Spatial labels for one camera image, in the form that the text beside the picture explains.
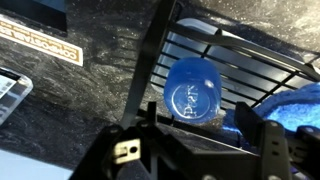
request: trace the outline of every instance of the wire rack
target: wire rack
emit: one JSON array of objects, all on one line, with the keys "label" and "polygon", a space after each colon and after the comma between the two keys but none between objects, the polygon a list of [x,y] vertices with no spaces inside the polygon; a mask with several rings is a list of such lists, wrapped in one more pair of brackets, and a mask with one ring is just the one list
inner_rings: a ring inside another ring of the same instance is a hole
[{"label": "wire rack", "polygon": [[[132,125],[136,116],[147,116],[146,111],[139,109],[146,87],[151,83],[154,89],[163,91],[170,70],[168,61],[173,64],[183,58],[176,53],[177,49],[183,52],[180,53],[183,56],[205,58],[216,65],[222,80],[221,110],[234,108],[237,101],[244,101],[254,108],[276,92],[294,90],[304,84],[320,81],[320,75],[309,65],[243,39],[224,36],[221,29],[209,35],[185,27],[176,21],[170,21],[175,5],[176,2],[172,0],[162,0],[159,3],[142,43],[121,120],[123,127]],[[170,38],[172,34],[199,43],[202,48],[193,48],[183,41],[175,41]],[[169,46],[174,46],[175,50],[168,51]],[[157,121],[200,137],[239,147],[238,141],[176,121],[173,116],[172,118],[158,116]]]}]

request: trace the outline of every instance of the black metal rack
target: black metal rack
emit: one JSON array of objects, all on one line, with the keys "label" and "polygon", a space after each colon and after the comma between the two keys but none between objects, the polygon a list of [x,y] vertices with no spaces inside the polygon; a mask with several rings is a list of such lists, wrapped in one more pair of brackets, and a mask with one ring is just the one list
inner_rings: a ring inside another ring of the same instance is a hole
[{"label": "black metal rack", "polygon": [[[236,76],[232,76],[232,74],[231,75],[225,74],[225,72],[220,71],[222,80],[227,79],[228,81],[238,83],[242,86],[259,91],[263,94],[260,98],[256,98],[256,97],[250,96],[250,94],[244,94],[244,93],[232,90],[228,87],[222,87],[223,91],[232,93],[236,96],[252,101],[252,104],[250,105],[252,108],[259,105],[263,100],[268,98],[270,95],[275,93],[280,88],[296,89],[296,87],[288,84],[288,82],[293,78],[299,77],[301,79],[311,81],[311,82],[320,81],[320,75],[317,74],[314,71],[314,69],[312,69],[312,66],[310,65],[301,64],[289,57],[275,53],[271,50],[260,47],[256,44],[247,42],[245,40],[222,36],[221,30],[218,30],[214,35],[208,35],[208,34],[204,34],[196,30],[190,29],[188,27],[182,26],[176,23],[176,21],[172,21],[171,20],[172,13],[175,9],[175,5],[176,5],[176,2],[173,0],[162,0],[159,3],[158,10],[156,11],[156,14],[146,34],[144,42],[142,43],[141,52],[139,54],[132,84],[129,90],[125,112],[121,121],[121,125],[124,128],[129,127],[136,116],[147,115],[146,112],[139,109],[139,107],[142,102],[143,95],[148,83],[151,83],[154,86],[158,86],[160,88],[164,87],[164,84],[158,84],[150,81],[151,76],[157,76],[164,80],[166,79],[165,76],[154,72],[154,68],[156,66],[165,68],[167,70],[170,69],[169,66],[158,63],[157,62],[158,57],[161,55],[161,56],[169,57],[174,60],[179,60],[179,57],[175,56],[175,54],[168,54],[162,51],[165,43],[172,44],[184,50],[195,53],[199,57],[210,59],[214,63],[220,63],[225,67],[233,69],[234,71],[241,71],[252,77],[273,83],[274,86],[271,89],[265,89],[254,84],[250,84],[246,82],[245,79],[239,79]],[[204,49],[204,51],[198,51],[190,48],[185,44],[180,44],[170,39],[166,39],[166,37],[168,36],[168,33],[175,33],[180,36],[184,36],[188,39],[191,39],[193,41],[206,44],[206,48]],[[211,54],[208,54],[210,48],[214,46],[219,46],[227,50],[231,50],[234,53],[237,53],[243,57],[250,58],[252,61],[263,63],[270,67],[284,71],[288,73],[288,75],[284,77],[281,81],[275,80],[273,77],[263,75],[259,72],[253,71],[252,69],[251,70],[247,69],[242,64],[239,64],[239,63],[250,63],[250,62],[239,62],[238,64],[235,64],[235,63],[230,63],[228,61],[225,61],[219,57],[215,57]],[[222,101],[232,105],[236,105],[237,103],[232,98],[228,99],[225,97],[222,98]],[[225,107],[223,105],[221,107],[222,110],[226,110],[227,108],[228,107]],[[198,136],[224,142],[228,145],[232,145],[235,147],[240,146],[239,142],[237,141],[233,141],[231,139],[219,136],[217,134],[212,134],[211,132],[207,132],[201,128],[198,128],[180,121],[176,121],[174,117],[170,119],[170,118],[158,116],[157,121],[166,125],[173,126],[175,128],[179,128],[184,131],[188,131],[190,133],[194,133]]]}]

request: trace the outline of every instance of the blue cloth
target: blue cloth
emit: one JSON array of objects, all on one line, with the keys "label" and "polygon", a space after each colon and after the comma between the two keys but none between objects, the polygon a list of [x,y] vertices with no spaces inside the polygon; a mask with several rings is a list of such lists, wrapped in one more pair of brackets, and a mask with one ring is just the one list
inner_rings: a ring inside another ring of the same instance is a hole
[{"label": "blue cloth", "polygon": [[[264,119],[280,122],[286,129],[296,131],[298,126],[320,128],[320,83],[306,85],[298,90],[277,93],[256,107],[254,111]],[[234,110],[227,110],[223,125],[236,128]]]}]

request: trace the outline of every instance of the black frame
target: black frame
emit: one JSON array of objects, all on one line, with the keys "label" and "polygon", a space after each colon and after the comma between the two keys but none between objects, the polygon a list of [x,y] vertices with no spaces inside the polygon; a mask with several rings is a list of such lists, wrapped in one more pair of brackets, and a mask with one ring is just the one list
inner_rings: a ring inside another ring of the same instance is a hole
[{"label": "black frame", "polygon": [[[140,161],[150,179],[290,180],[290,164],[310,178],[320,178],[316,166],[320,158],[318,128],[300,126],[288,136],[280,123],[265,121],[246,103],[238,102],[235,122],[250,145],[257,147],[258,155],[238,151],[197,153],[158,129],[156,107],[156,102],[149,102],[146,118],[126,130],[119,125],[105,127],[70,179],[117,179],[123,165],[133,160]],[[128,143],[130,140],[139,143]],[[125,144],[121,155],[116,155],[118,143]],[[115,161],[136,153],[139,157]]]},{"label": "black frame", "polygon": [[0,12],[28,25],[67,36],[67,15],[33,0],[1,0]]},{"label": "black frame", "polygon": [[[271,50],[268,50],[266,48],[257,46],[253,43],[243,41],[240,39],[232,38],[232,37],[225,37],[221,36],[221,34],[216,33],[215,35],[207,35],[203,34],[201,32],[189,29],[187,27],[184,27],[182,25],[179,25],[173,21],[172,19],[172,12],[174,11],[176,2],[173,0],[162,0],[159,3],[158,10],[156,11],[156,14],[154,16],[154,19],[149,27],[149,30],[146,34],[146,37],[142,43],[141,52],[139,54],[138,62],[136,64],[136,69],[133,75],[132,84],[129,90],[128,94],[128,100],[125,107],[124,115],[121,120],[121,125],[124,128],[128,128],[130,125],[133,125],[135,117],[141,116],[144,117],[146,115],[145,111],[139,109],[140,104],[143,99],[144,92],[146,90],[146,87],[149,83],[149,80],[151,78],[151,75],[159,76],[161,78],[165,78],[159,74],[156,74],[153,72],[153,69],[156,65],[161,66],[163,68],[170,69],[170,67],[166,67],[162,64],[157,63],[158,57],[161,55],[169,56],[173,59],[177,59],[174,55],[165,54],[164,52],[161,52],[161,49],[164,46],[164,43],[172,43],[176,46],[179,46],[181,48],[187,49],[189,51],[195,52],[197,54],[200,54],[201,57],[207,57],[214,61],[218,61],[220,63],[227,64],[221,59],[217,59],[215,57],[212,57],[207,54],[208,50],[213,45],[218,45],[221,47],[224,47],[229,50],[233,50],[240,54],[246,54],[251,57],[252,60],[256,60],[259,62],[262,62],[264,64],[267,64],[272,67],[276,67],[280,70],[286,71],[290,73],[290,75],[285,78],[283,81],[278,82],[270,77],[265,77],[261,74],[258,74],[256,72],[238,67],[240,70],[252,74],[254,76],[266,79],[270,82],[276,83],[277,85],[271,89],[270,91],[266,91],[262,88],[252,86],[250,84],[247,84],[244,81],[239,81],[237,79],[233,79],[232,77],[228,77],[223,74],[223,72],[220,72],[222,75],[222,78],[229,78],[234,82],[240,83],[242,85],[248,86],[250,88],[259,90],[261,92],[264,92],[265,95],[261,97],[260,99],[254,99],[252,97],[247,97],[243,94],[239,94],[237,92],[234,92],[230,89],[224,88],[224,90],[227,90],[229,92],[235,93],[237,95],[243,96],[245,98],[250,98],[251,100],[254,100],[255,103],[251,106],[251,108],[254,108],[259,103],[261,103],[264,99],[266,99],[269,95],[272,95],[278,88],[284,86],[289,89],[296,89],[295,87],[292,87],[290,85],[287,85],[286,83],[291,80],[293,77],[298,76],[310,81],[318,82],[320,81],[320,75],[317,74],[317,72],[312,69],[312,66],[310,64],[301,64],[297,61],[283,56],[281,54],[275,53]],[[189,39],[199,41],[202,43],[207,44],[207,48],[204,52],[195,51],[183,44],[178,44],[173,41],[170,41],[168,39],[165,39],[169,32],[173,32],[182,36],[185,36]],[[150,82],[153,85],[159,86],[163,88],[162,85],[156,84],[154,82]],[[230,101],[228,99],[222,99],[228,103],[236,105],[237,102]],[[206,130],[203,130],[201,128],[182,123],[180,121],[175,121],[174,117],[166,118],[162,116],[158,116],[158,122],[163,123],[166,125],[170,125],[172,127],[178,128],[180,130],[188,131],[190,133],[194,133],[198,136],[210,138],[215,141],[223,142],[228,145],[234,146],[234,147],[242,147],[241,144],[239,144],[239,141],[228,139],[226,137],[222,137],[217,134],[213,134],[212,132],[208,132]]]}]

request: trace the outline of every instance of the plastic bottle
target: plastic bottle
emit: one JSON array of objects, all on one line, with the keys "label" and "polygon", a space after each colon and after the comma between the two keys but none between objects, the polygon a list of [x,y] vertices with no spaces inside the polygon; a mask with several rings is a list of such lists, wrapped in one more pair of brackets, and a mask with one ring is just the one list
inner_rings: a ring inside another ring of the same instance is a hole
[{"label": "plastic bottle", "polygon": [[221,80],[214,64],[196,57],[175,62],[164,87],[164,100],[179,120],[188,123],[212,120],[221,102]]}]

